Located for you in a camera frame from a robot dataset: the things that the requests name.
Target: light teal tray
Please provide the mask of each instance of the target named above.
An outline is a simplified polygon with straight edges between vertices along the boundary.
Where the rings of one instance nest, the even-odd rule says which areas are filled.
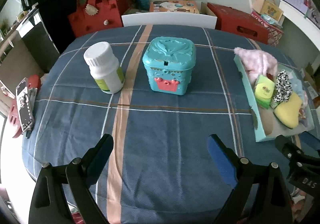
[[[278,135],[292,136],[295,134],[300,134],[304,131],[309,131],[311,129],[314,129],[315,126],[314,126],[313,118],[311,115],[310,107],[308,105],[305,108],[305,113],[306,113],[306,117],[308,120],[307,127],[305,127],[304,125],[299,123],[299,125],[297,127],[295,127],[294,129],[289,129],[285,125],[280,123],[279,120],[275,116],[273,116],[273,131],[270,135],[266,135],[263,130],[262,121],[260,118],[260,113],[258,110],[258,105],[257,105],[256,99],[254,97],[252,86],[250,85],[247,73],[244,69],[244,66],[241,62],[241,59],[238,55],[235,55],[234,61],[235,61],[236,66],[238,67],[238,70],[240,72],[242,82],[244,85],[244,89],[245,89],[245,93],[247,94],[248,102],[251,107],[251,114],[253,116],[253,125],[254,125],[254,133],[255,133],[256,142],[273,140]],[[292,69],[290,69],[282,64],[278,64],[278,70],[286,70],[287,73],[292,73],[292,76],[297,78],[295,72]]]

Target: smartphone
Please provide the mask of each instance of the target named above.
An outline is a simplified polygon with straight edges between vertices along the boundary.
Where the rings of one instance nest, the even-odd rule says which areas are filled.
[[[32,128],[34,118],[29,103],[28,79],[24,78],[16,88],[17,109],[22,132]]]

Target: blue tablecloth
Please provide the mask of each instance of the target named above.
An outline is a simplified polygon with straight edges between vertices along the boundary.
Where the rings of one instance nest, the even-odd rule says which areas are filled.
[[[187,38],[197,49],[192,80],[184,96],[153,92],[141,56],[158,36]],[[103,93],[83,54],[99,41],[112,44],[126,72],[124,89]],[[143,25],[99,31],[77,38],[57,60],[35,104],[35,127],[23,141],[23,162],[34,179],[41,163],[69,163],[113,134],[115,150],[90,191],[109,220],[122,223],[201,223],[212,221],[231,191],[207,152],[217,134],[238,156],[255,164],[288,161],[274,141],[255,142],[253,119],[233,61],[235,47],[271,53],[299,72],[271,46],[238,35],[191,26]],[[311,133],[319,138],[319,123]],[[67,200],[74,204],[68,187]]]

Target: white bottle cap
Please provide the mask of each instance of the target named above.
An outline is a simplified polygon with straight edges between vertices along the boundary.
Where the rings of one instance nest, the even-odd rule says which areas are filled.
[[[90,46],[84,53],[83,58],[89,66],[105,66],[117,60],[112,52],[110,44],[106,41],[97,42]]]

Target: white bottle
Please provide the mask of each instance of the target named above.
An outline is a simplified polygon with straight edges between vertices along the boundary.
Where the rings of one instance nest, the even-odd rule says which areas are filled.
[[[108,42],[102,41],[90,46],[83,58],[89,65],[91,76],[103,92],[114,94],[122,89],[122,69]]]

